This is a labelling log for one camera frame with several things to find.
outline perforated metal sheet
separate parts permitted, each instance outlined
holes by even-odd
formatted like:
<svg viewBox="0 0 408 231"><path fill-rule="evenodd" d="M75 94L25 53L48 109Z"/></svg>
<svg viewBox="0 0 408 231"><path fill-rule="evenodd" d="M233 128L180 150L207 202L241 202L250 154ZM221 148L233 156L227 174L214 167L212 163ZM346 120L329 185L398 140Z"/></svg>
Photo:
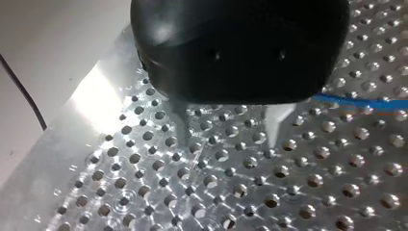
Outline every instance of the perforated metal sheet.
<svg viewBox="0 0 408 231"><path fill-rule="evenodd" d="M324 90L408 96L407 5L351 2L349 35ZM406 112L310 101L269 147L266 107L190 106L191 139L180 146L168 101L141 69L132 75L122 128L64 182L68 190L47 206L48 230L408 228Z"/></svg>

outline black cable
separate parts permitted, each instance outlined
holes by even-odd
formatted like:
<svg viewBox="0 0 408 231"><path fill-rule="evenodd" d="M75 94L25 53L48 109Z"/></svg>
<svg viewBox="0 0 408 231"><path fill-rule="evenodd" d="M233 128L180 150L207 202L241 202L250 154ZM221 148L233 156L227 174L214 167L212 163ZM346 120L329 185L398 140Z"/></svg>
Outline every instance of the black cable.
<svg viewBox="0 0 408 231"><path fill-rule="evenodd" d="M34 102L33 98L31 95L28 93L28 91L24 88L24 86L21 84L21 82L18 80L17 76L14 74L13 70L10 68L9 64L7 64L6 60L4 59L3 55L0 53L0 63L6 70L6 72L9 74L10 78L13 80L15 85L18 87L20 92L23 94L24 98L27 100L28 104L30 104L31 108L34 111L34 114L36 115L39 125L41 125L41 128L43 131L47 129L47 124L45 123L44 118L42 117L41 112L39 111L36 103Z"/></svg>

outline blue cable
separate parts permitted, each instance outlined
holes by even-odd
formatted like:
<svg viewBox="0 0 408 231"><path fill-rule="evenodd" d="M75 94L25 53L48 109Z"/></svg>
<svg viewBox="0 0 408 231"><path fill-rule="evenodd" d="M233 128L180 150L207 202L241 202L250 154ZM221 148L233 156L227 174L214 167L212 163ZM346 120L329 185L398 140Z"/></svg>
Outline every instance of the blue cable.
<svg viewBox="0 0 408 231"><path fill-rule="evenodd" d="M343 106L353 106L356 108L365 108L367 106L381 111L381 112L390 112L398 110L407 110L408 109L408 100L398 99L384 101L379 99L354 99L346 98L338 95L318 93L312 97L318 102L326 103L338 103Z"/></svg>

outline hole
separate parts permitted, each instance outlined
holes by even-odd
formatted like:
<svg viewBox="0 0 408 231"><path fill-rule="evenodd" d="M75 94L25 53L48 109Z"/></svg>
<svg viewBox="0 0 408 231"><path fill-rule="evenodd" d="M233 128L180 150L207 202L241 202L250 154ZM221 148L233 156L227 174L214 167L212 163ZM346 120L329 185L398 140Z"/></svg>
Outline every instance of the hole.
<svg viewBox="0 0 408 231"><path fill-rule="evenodd" d="M173 147L176 145L176 143L177 143L177 139L175 137L167 138L165 141L165 144L167 147Z"/></svg>
<svg viewBox="0 0 408 231"><path fill-rule="evenodd" d="M244 113L246 113L247 108L246 108L246 106L242 105L242 106L236 107L236 108L234 109L234 111L235 111L235 113L236 113L237 115L243 115Z"/></svg>
<svg viewBox="0 0 408 231"><path fill-rule="evenodd" d="M227 168L225 170L225 175L228 177L233 177L235 175L235 169L233 167Z"/></svg>
<svg viewBox="0 0 408 231"><path fill-rule="evenodd" d="M156 91L154 89L148 89L146 90L146 94L147 95L153 95L154 93L156 93Z"/></svg>
<svg viewBox="0 0 408 231"><path fill-rule="evenodd" d="M238 185L234 188L234 196L236 198L246 197L247 194L248 194L248 190L245 185Z"/></svg>
<svg viewBox="0 0 408 231"><path fill-rule="evenodd" d="M90 162L93 163L93 164L96 164L96 163L99 162L99 158L96 157L96 156L92 156L92 157L90 157Z"/></svg>
<svg viewBox="0 0 408 231"><path fill-rule="evenodd" d="M103 231L114 231L114 229L112 228L111 225L106 225L106 226L103 228Z"/></svg>
<svg viewBox="0 0 408 231"><path fill-rule="evenodd" d="M215 205L218 205L218 204L221 204L223 201L224 201L224 198L219 195L219 196L216 196L216 197L214 198L213 203L214 203Z"/></svg>
<svg viewBox="0 0 408 231"><path fill-rule="evenodd" d="M265 177L263 176L257 176L254 178L254 183L257 186L263 186L265 184Z"/></svg>
<svg viewBox="0 0 408 231"><path fill-rule="evenodd" d="M205 207L202 204L194 205L191 209L191 213L196 218L204 218L205 217Z"/></svg>
<svg viewBox="0 0 408 231"><path fill-rule="evenodd" d="M229 115L228 114L221 114L221 115L219 115L219 120L221 121L221 122L225 122L226 120L228 120L229 119Z"/></svg>
<svg viewBox="0 0 408 231"><path fill-rule="evenodd" d="M251 118L251 119L247 119L246 121L244 121L243 125L245 125L245 127L247 128L252 128L257 125L257 122L255 119Z"/></svg>
<svg viewBox="0 0 408 231"><path fill-rule="evenodd" d="M157 151L157 147L156 146L151 146L148 150L150 155L154 155Z"/></svg>
<svg viewBox="0 0 408 231"><path fill-rule="evenodd" d="M66 207L61 206L60 208L58 208L57 213L64 215L66 213Z"/></svg>
<svg viewBox="0 0 408 231"><path fill-rule="evenodd" d="M383 195L380 202L387 209L395 209L400 205L399 198L394 194Z"/></svg>
<svg viewBox="0 0 408 231"><path fill-rule="evenodd" d="M78 207L84 207L86 206L88 203L88 198L84 195L81 195L80 197L78 197L77 201L76 201L76 205Z"/></svg>
<svg viewBox="0 0 408 231"><path fill-rule="evenodd" d="M166 124L162 126L162 131L163 131L163 132L167 132L168 129L169 129L169 126L166 125Z"/></svg>
<svg viewBox="0 0 408 231"><path fill-rule="evenodd" d="M165 112L157 112L156 114L154 114L154 117L156 119L163 119L165 117L166 113Z"/></svg>
<svg viewBox="0 0 408 231"><path fill-rule="evenodd" d="M142 137L143 137L143 139L145 141L150 141L150 140L153 139L153 133L152 132L145 132Z"/></svg>
<svg viewBox="0 0 408 231"><path fill-rule="evenodd" d="M205 168L205 167L207 166L207 164L208 164L208 161L207 161L207 160L200 160L200 161L198 162L198 167L200 167L201 169L203 169L203 168Z"/></svg>
<svg viewBox="0 0 408 231"><path fill-rule="evenodd" d="M306 167L309 165L309 160L306 157L298 157L294 159L294 164L298 167Z"/></svg>
<svg viewBox="0 0 408 231"><path fill-rule="evenodd" d="M189 170L183 167L177 171L177 176L182 180L187 180L190 177Z"/></svg>
<svg viewBox="0 0 408 231"><path fill-rule="evenodd" d="M323 185L323 178L320 175L310 175L307 178L308 186L312 188L317 188Z"/></svg>
<svg viewBox="0 0 408 231"><path fill-rule="evenodd" d="M351 167L361 167L366 161L361 155L352 155L350 161L348 162Z"/></svg>
<svg viewBox="0 0 408 231"><path fill-rule="evenodd" d="M132 128L129 127L129 126L124 126L124 127L122 128L122 134L123 134L123 135L128 135L128 134L131 133L131 132L132 132Z"/></svg>
<svg viewBox="0 0 408 231"><path fill-rule="evenodd" d="M224 227L224 229L232 229L235 226L235 219L232 216L228 216L226 217L223 222L222 222L222 227Z"/></svg>
<svg viewBox="0 0 408 231"><path fill-rule="evenodd" d="M305 120L304 120L303 116L298 115L296 117L296 119L294 120L294 122L293 122L293 126L300 126L300 125L302 125L304 123L304 121Z"/></svg>
<svg viewBox="0 0 408 231"><path fill-rule="evenodd" d="M203 115L203 110L202 109L197 109L197 110L194 111L194 114L195 114L195 116L200 117L200 116Z"/></svg>
<svg viewBox="0 0 408 231"><path fill-rule="evenodd" d="M159 185L162 187L166 187L168 185L168 180L163 178L162 180L159 181Z"/></svg>
<svg viewBox="0 0 408 231"><path fill-rule="evenodd" d="M193 144L190 146L190 153L191 153L191 154L194 154L194 155L199 154L199 153L200 153L200 150L201 150L201 144L199 144L198 142L193 143Z"/></svg>
<svg viewBox="0 0 408 231"><path fill-rule="evenodd" d="M238 135L238 127L236 126L231 126L227 129L225 129L225 134L227 135L227 137L229 138L233 138L236 137Z"/></svg>
<svg viewBox="0 0 408 231"><path fill-rule="evenodd" d="M127 197L127 196L123 196L122 198L119 199L119 204L121 206L126 206L126 205L129 204L129 202L130 202L130 200L129 200L129 197Z"/></svg>
<svg viewBox="0 0 408 231"><path fill-rule="evenodd" d="M316 158L324 160L330 156L330 150L325 146L317 147L314 151Z"/></svg>
<svg viewBox="0 0 408 231"><path fill-rule="evenodd" d="M332 121L324 121L321 124L321 130L325 133L332 133L334 130L336 130L336 124Z"/></svg>
<svg viewBox="0 0 408 231"><path fill-rule="evenodd" d="M111 212L111 206L109 204L104 204L98 209L98 215L100 217L105 217Z"/></svg>
<svg viewBox="0 0 408 231"><path fill-rule="evenodd" d="M156 106L159 105L159 101L157 101L157 100L155 99L155 100L153 100L153 101L151 102L151 105L152 105L153 107L156 107Z"/></svg>
<svg viewBox="0 0 408 231"><path fill-rule="evenodd" d="M390 176L399 176L402 174L402 166L396 163L388 163L385 165L384 171Z"/></svg>
<svg viewBox="0 0 408 231"><path fill-rule="evenodd" d="M105 190L99 188L99 189L96 191L96 195L98 195L98 196L100 196L100 197L104 196L104 195L105 195Z"/></svg>
<svg viewBox="0 0 408 231"><path fill-rule="evenodd" d="M365 140L369 137L369 130L366 128L356 128L354 130L354 137L358 140Z"/></svg>
<svg viewBox="0 0 408 231"><path fill-rule="evenodd" d="M217 143L218 143L218 136L217 135L214 135L214 136L211 136L210 138L208 138L208 144L209 145L214 146Z"/></svg>
<svg viewBox="0 0 408 231"><path fill-rule="evenodd" d="M171 220L171 224L174 226L179 226L181 225L181 221L182 220L180 219L180 217L176 216Z"/></svg>
<svg viewBox="0 0 408 231"><path fill-rule="evenodd" d="M80 181L80 180L77 180L77 181L75 181L75 187L76 188L81 188L81 187L83 187L84 186L84 182L82 182L82 181Z"/></svg>
<svg viewBox="0 0 408 231"><path fill-rule="evenodd" d="M243 213L244 213L247 217L253 217L253 216L255 215L254 210L255 210L255 209L254 209L252 206L249 206L249 207L246 207L246 208L243 210Z"/></svg>
<svg viewBox="0 0 408 231"><path fill-rule="evenodd" d="M195 187L189 186L189 187L186 189L186 195L191 196L191 195L194 194L194 193L195 193Z"/></svg>
<svg viewBox="0 0 408 231"><path fill-rule="evenodd" d="M286 188L286 193L290 196L295 196L299 194L299 191L300 191L300 187L296 185L291 185Z"/></svg>
<svg viewBox="0 0 408 231"><path fill-rule="evenodd" d="M135 173L135 177L138 178L138 179L141 179L143 176L144 176L144 170L143 169L140 169L139 171L137 171Z"/></svg>
<svg viewBox="0 0 408 231"><path fill-rule="evenodd" d="M113 139L114 139L114 137L111 136L111 135L108 135L108 136L105 137L105 141L111 141Z"/></svg>
<svg viewBox="0 0 408 231"><path fill-rule="evenodd" d="M275 167L273 173L277 178L285 178L289 175L289 169L286 166Z"/></svg>
<svg viewBox="0 0 408 231"><path fill-rule="evenodd" d="M153 169L155 169L156 171L161 171L165 169L165 163L163 161L156 161L155 163L153 163Z"/></svg>
<svg viewBox="0 0 408 231"><path fill-rule="evenodd" d="M278 220L278 225L281 228L288 228L288 226L292 223L291 219L288 217L282 217Z"/></svg>
<svg viewBox="0 0 408 231"><path fill-rule="evenodd" d="M354 229L354 221L347 217L347 216L341 216L337 219L336 221L336 227L340 230L353 230Z"/></svg>
<svg viewBox="0 0 408 231"><path fill-rule="evenodd" d="M147 124L147 121L146 121L146 119L142 119L140 122L139 122L139 125L140 126L146 126L146 124Z"/></svg>
<svg viewBox="0 0 408 231"><path fill-rule="evenodd" d="M204 178L205 187L212 189L217 186L217 178L214 175L210 175Z"/></svg>
<svg viewBox="0 0 408 231"><path fill-rule="evenodd" d="M296 141L294 140L285 141L282 146L285 151L293 151L297 147Z"/></svg>
<svg viewBox="0 0 408 231"><path fill-rule="evenodd" d="M102 179L103 175L104 175L103 171L97 170L96 172L93 173L92 180L100 181Z"/></svg>
<svg viewBox="0 0 408 231"><path fill-rule="evenodd" d="M123 218L123 225L126 227L126 228L132 228L132 227L134 227L135 226L135 223L136 223L136 217L135 217L135 215L133 215L133 214L128 214L128 215L126 215L124 218Z"/></svg>
<svg viewBox="0 0 408 231"><path fill-rule="evenodd" d="M118 152L119 152L119 149L117 149L117 147L111 147L108 150L108 156L113 157L117 155Z"/></svg>
<svg viewBox="0 0 408 231"><path fill-rule="evenodd" d="M141 106L138 106L135 110L134 110L136 115L140 115L144 112L144 108Z"/></svg>
<svg viewBox="0 0 408 231"><path fill-rule="evenodd" d="M168 208L174 208L176 204L177 204L177 197L175 195L170 194L165 198L165 205Z"/></svg>
<svg viewBox="0 0 408 231"><path fill-rule="evenodd" d="M237 151L244 151L246 149L246 144L244 142L239 142L235 145Z"/></svg>
<svg viewBox="0 0 408 231"><path fill-rule="evenodd" d="M300 208L299 215L301 218L310 219L316 216L316 209L312 205L305 205Z"/></svg>
<svg viewBox="0 0 408 231"><path fill-rule="evenodd" d="M163 229L162 225L155 224L150 228L150 231L159 231L159 230L162 230L162 229Z"/></svg>
<svg viewBox="0 0 408 231"><path fill-rule="evenodd" d="M267 159L271 159L271 158L277 156L275 150L273 150L273 149L268 149L268 150L264 151L263 154L264 154L264 157L267 158Z"/></svg>
<svg viewBox="0 0 408 231"><path fill-rule="evenodd" d="M140 155L139 154L133 154L132 156L130 156L129 158L129 162L131 164L137 164L140 161Z"/></svg>
<svg viewBox="0 0 408 231"><path fill-rule="evenodd" d="M204 132L210 130L213 127L213 123L209 120L202 122L200 124L200 129L203 130Z"/></svg>
<svg viewBox="0 0 408 231"><path fill-rule="evenodd" d="M323 198L321 203L326 207L332 207L336 205L336 197L334 197L333 195L327 195Z"/></svg>
<svg viewBox="0 0 408 231"><path fill-rule="evenodd" d="M263 142L265 142L265 140L267 139L267 134L261 132L261 133L257 133L254 134L252 136L252 140L256 143L256 144L262 144Z"/></svg>
<svg viewBox="0 0 408 231"><path fill-rule="evenodd" d="M147 187L147 186L142 186L142 187L140 187L138 194L143 199L147 199L147 197L149 197L149 195L150 195L150 188Z"/></svg>
<svg viewBox="0 0 408 231"><path fill-rule="evenodd" d="M354 198L360 194L360 188L356 185L346 184L343 186L343 195L348 198Z"/></svg>
<svg viewBox="0 0 408 231"><path fill-rule="evenodd" d="M229 158L228 151L225 149L222 149L216 153L216 159L219 162L225 162L226 160L228 160L228 158Z"/></svg>
<svg viewBox="0 0 408 231"><path fill-rule="evenodd" d="M114 163L112 165L112 171L119 171L120 170L120 164L119 163Z"/></svg>
<svg viewBox="0 0 408 231"><path fill-rule="evenodd" d="M126 186L126 179L125 178L119 178L115 181L115 188L117 189L123 189Z"/></svg>
<svg viewBox="0 0 408 231"><path fill-rule="evenodd" d="M178 153L178 152L174 153L173 156L171 157L171 159L172 159L173 161L175 161L175 162L180 161L180 159L181 159L180 153Z"/></svg>
<svg viewBox="0 0 408 231"><path fill-rule="evenodd" d="M60 227L58 228L58 231L69 231L70 228L71 226L68 223L64 223L60 225Z"/></svg>
<svg viewBox="0 0 408 231"><path fill-rule="evenodd" d="M245 160L243 160L243 166L246 169L253 169L254 167L256 167L258 165L258 162L255 158L253 157L247 157L245 158Z"/></svg>
<svg viewBox="0 0 408 231"><path fill-rule="evenodd" d="M127 141L126 142L127 147L133 147L134 145L135 145L135 143L133 141Z"/></svg>

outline white surface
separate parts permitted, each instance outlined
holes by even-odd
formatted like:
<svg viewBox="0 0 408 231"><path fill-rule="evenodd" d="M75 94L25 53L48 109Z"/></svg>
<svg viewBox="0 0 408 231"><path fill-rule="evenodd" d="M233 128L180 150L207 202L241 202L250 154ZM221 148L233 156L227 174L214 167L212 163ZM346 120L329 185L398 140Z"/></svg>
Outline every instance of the white surface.
<svg viewBox="0 0 408 231"><path fill-rule="evenodd" d="M0 187L42 134L29 104L0 66Z"/></svg>
<svg viewBox="0 0 408 231"><path fill-rule="evenodd" d="M129 13L130 0L0 0L0 52L47 124L130 23ZM3 69L0 106L1 186L41 130Z"/></svg>
<svg viewBox="0 0 408 231"><path fill-rule="evenodd" d="M0 51L47 123L130 23L130 0L0 0Z"/></svg>

